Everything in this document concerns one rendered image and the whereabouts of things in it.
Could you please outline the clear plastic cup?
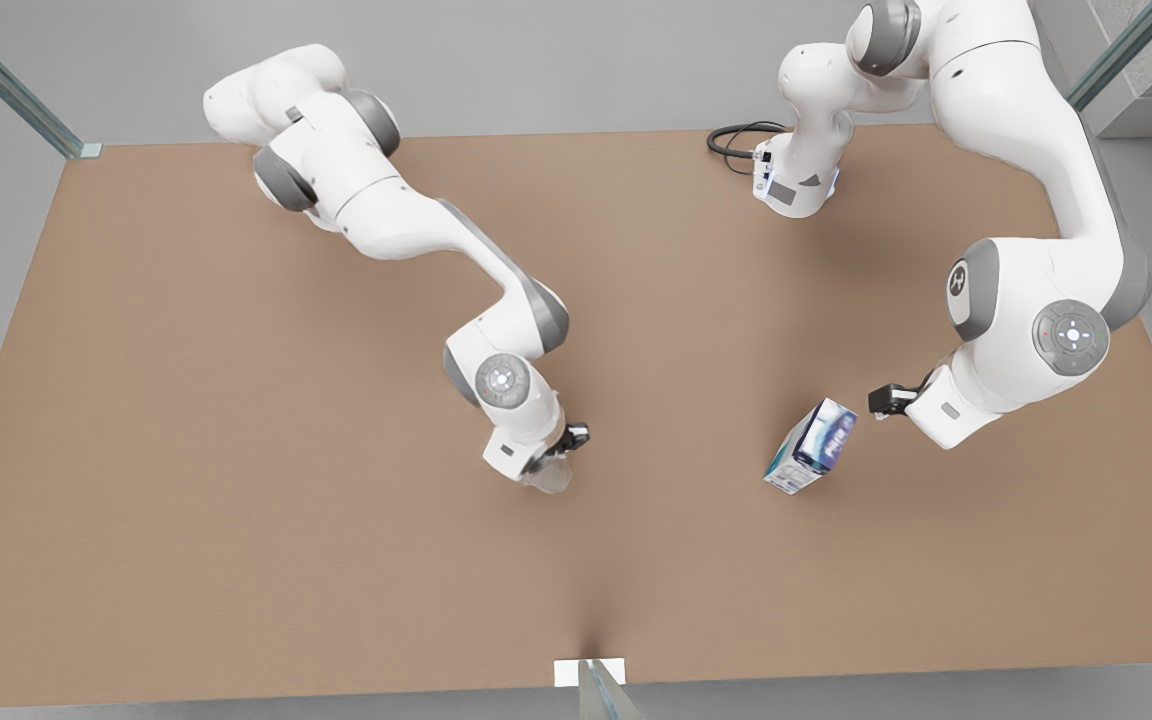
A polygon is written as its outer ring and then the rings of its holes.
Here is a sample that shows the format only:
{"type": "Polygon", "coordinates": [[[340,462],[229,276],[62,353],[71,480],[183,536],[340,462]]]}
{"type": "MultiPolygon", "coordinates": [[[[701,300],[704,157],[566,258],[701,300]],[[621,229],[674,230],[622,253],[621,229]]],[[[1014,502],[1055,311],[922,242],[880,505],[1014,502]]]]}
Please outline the clear plastic cup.
{"type": "Polygon", "coordinates": [[[521,473],[520,484],[539,488],[547,495],[556,495],[568,487],[573,478],[570,460],[566,454],[545,454],[535,457],[521,473]]]}

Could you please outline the blue and white carton box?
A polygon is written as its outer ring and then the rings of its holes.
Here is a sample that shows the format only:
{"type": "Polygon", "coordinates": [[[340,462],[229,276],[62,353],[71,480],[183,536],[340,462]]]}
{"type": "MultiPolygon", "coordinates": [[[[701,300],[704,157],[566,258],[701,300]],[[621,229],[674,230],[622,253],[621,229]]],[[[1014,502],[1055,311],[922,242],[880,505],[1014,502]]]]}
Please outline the blue and white carton box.
{"type": "Polygon", "coordinates": [[[844,450],[858,415],[832,397],[823,397],[778,447],[764,480],[795,495],[829,473],[844,450]]]}

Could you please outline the silver frame post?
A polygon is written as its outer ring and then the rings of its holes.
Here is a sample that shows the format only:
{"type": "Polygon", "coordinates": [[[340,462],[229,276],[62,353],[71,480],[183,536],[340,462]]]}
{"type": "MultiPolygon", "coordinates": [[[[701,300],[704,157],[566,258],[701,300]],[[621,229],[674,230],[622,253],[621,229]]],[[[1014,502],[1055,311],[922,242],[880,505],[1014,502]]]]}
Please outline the silver frame post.
{"type": "Polygon", "coordinates": [[[101,143],[81,141],[77,132],[50,109],[41,99],[6,68],[0,60],[0,100],[3,100],[26,126],[67,160],[96,159],[103,154],[101,143]]]}
{"type": "Polygon", "coordinates": [[[626,692],[626,659],[559,659],[554,687],[579,689],[579,720],[646,720],[626,692]]]}
{"type": "Polygon", "coordinates": [[[1152,0],[1126,23],[1119,33],[1098,55],[1091,67],[1064,92],[1064,99],[1075,111],[1087,109],[1098,94],[1119,76],[1144,47],[1152,41],[1152,0]]]}

